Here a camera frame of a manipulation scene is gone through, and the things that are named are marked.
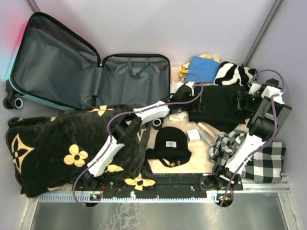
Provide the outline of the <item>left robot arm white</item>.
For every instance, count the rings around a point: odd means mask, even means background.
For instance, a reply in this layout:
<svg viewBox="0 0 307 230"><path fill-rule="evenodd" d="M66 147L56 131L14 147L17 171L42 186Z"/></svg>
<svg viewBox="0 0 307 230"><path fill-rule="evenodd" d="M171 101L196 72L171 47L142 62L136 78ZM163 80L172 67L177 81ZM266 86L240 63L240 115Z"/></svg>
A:
<svg viewBox="0 0 307 230"><path fill-rule="evenodd" d="M158 118L165 118L178 110L184 110L187 105L200 102L204 85L200 92L195 93L195 82L190 81L181 85L177 91L158 102L141 108L124 108L113 116L107 124L107 139L102 148L91 160L77 179L83 176L83 185L89 190L96 189L101 176L114 156L137 136L139 128Z"/></svg>

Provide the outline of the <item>zebra pattern fleece blanket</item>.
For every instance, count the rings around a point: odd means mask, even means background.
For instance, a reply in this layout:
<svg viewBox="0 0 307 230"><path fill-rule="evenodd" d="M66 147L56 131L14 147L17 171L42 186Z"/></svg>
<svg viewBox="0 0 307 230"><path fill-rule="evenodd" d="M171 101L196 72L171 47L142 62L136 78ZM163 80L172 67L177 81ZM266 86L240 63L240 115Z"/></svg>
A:
<svg viewBox="0 0 307 230"><path fill-rule="evenodd" d="M213 84L218 86L247 86L256 73L257 70L254 68L248 68L229 61L223 61L219 65Z"/></svg>

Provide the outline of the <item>white garment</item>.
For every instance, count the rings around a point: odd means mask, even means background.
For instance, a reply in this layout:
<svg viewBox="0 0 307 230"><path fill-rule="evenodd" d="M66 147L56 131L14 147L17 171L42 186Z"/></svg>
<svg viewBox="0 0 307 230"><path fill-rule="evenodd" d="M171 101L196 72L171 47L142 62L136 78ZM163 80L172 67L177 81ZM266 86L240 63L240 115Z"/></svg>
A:
<svg viewBox="0 0 307 230"><path fill-rule="evenodd" d="M184 83L183 82L171 82L170 85L170 93L175 93L177 91L177 89L179 89L180 86L182 86ZM186 118L188 117L188 113L187 112L180 112L180 113L176 113L176 114L172 114L169 116L169 120L170 121L184 121Z"/></svg>

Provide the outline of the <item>black white checkered shirt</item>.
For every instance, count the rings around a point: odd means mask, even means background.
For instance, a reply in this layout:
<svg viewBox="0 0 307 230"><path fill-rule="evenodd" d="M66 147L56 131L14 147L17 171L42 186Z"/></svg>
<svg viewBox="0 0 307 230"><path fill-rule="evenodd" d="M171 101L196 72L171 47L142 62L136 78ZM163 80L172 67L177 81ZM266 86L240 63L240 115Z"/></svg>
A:
<svg viewBox="0 0 307 230"><path fill-rule="evenodd" d="M238 151L246 135L245 131L235 129L217 136L216 143L208 150L209 161L214 164L213 172ZM283 142L273 141L269 146L256 152L242 167L241 177L257 183L280 183L285 152L286 145Z"/></svg>

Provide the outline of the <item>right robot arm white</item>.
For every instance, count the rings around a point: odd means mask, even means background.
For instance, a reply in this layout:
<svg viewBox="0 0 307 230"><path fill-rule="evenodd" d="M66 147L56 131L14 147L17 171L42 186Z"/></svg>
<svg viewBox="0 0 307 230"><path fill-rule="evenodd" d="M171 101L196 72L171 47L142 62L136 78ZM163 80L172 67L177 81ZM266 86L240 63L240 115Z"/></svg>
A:
<svg viewBox="0 0 307 230"><path fill-rule="evenodd" d="M261 147L273 141L292 110L283 102L283 89L271 83L251 85L247 93L247 109L254 112L247 124L247 135L238 151L218 167L214 178L215 186L221 190L238 183L243 166Z"/></svg>

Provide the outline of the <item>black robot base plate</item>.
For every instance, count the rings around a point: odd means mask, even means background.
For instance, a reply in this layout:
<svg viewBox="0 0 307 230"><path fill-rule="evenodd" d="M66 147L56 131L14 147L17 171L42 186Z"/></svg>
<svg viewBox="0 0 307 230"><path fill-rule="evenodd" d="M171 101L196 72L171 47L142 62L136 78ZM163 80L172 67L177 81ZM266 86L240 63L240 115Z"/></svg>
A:
<svg viewBox="0 0 307 230"><path fill-rule="evenodd" d="M95 178L82 176L72 190L79 195L92 193L93 202L109 198L190 199L207 198L209 192L224 191L227 182L206 173L151 173L142 171L135 178L104 173Z"/></svg>

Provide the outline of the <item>black garment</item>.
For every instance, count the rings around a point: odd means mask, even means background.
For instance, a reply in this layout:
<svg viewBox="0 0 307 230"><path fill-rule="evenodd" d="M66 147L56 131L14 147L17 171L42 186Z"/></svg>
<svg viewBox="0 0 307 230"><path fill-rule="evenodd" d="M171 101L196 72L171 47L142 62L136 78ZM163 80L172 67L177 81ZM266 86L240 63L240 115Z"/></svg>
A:
<svg viewBox="0 0 307 230"><path fill-rule="evenodd" d="M237 109L237 94L244 91L245 87L240 85L204 86L201 97L204 111L188 113L189 122L204 122L221 132L231 132L250 118L249 112Z"/></svg>

